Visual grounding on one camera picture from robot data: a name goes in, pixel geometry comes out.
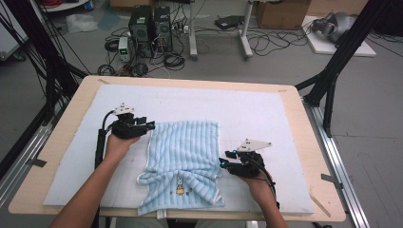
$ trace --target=floor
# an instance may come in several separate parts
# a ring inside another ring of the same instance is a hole
[[[81,8],[52,14],[56,26],[66,28],[64,18],[74,13],[94,16],[96,22],[105,20],[110,12],[103,8],[86,12]],[[196,21],[198,26],[213,28],[213,17]],[[77,52],[90,72],[106,62],[105,38],[126,27],[128,20],[92,32],[66,33],[65,38]],[[251,20],[251,27],[256,21]],[[237,33],[198,32],[197,61],[189,57],[185,45],[185,66],[179,71],[157,69],[147,77],[186,80],[225,81],[256,84],[296,85],[318,74],[332,56],[314,54],[309,47],[290,46],[266,56],[254,55],[245,61]],[[400,227],[403,224],[403,70],[402,43],[367,40],[376,57],[354,57],[342,71],[336,86],[332,132],[350,180],[371,227]],[[68,61],[82,67],[72,51],[65,52]],[[122,63],[114,61],[113,66]],[[300,91],[300,95],[309,88]],[[0,62],[0,160],[4,158],[33,117],[45,103],[36,74],[29,61],[12,59]],[[0,205],[0,227],[48,226],[53,216],[11,215],[8,205],[13,193]],[[314,227],[309,222],[289,222],[290,227]],[[354,227],[347,218],[333,227]]]

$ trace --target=cardboard box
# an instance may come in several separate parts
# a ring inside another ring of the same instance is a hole
[[[368,0],[312,0],[307,15],[326,16],[329,12],[344,11],[351,15],[358,15]]]
[[[136,5],[154,6],[154,0],[109,0],[113,8],[133,8]]]
[[[311,0],[286,0],[258,5],[257,21],[262,29],[300,29]]]

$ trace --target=desk leg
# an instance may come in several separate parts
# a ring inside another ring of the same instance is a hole
[[[251,58],[253,56],[252,49],[249,46],[248,39],[246,38],[246,32],[249,27],[249,19],[251,18],[253,7],[253,1],[249,0],[246,5],[245,21],[243,22],[243,29],[240,30],[240,41],[242,42],[243,49],[245,50],[245,59]]]
[[[193,6],[195,1],[190,1],[190,25],[189,25],[189,48],[190,58],[192,60],[198,60],[198,48],[196,46],[196,34],[195,34],[195,19],[193,17]]]

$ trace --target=blue striped towel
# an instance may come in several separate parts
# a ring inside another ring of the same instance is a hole
[[[139,216],[162,209],[224,206],[219,194],[219,125],[212,122],[157,123],[148,146],[148,186]]]

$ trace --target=black pole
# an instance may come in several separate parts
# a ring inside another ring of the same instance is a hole
[[[331,120],[337,77],[340,75],[341,70],[349,63],[362,42],[371,32],[379,17],[386,11],[392,1],[369,0],[323,71],[296,85],[297,90],[314,85],[309,94],[304,96],[305,103],[311,106],[319,106],[320,100],[327,94],[323,127],[328,137],[332,137]]]

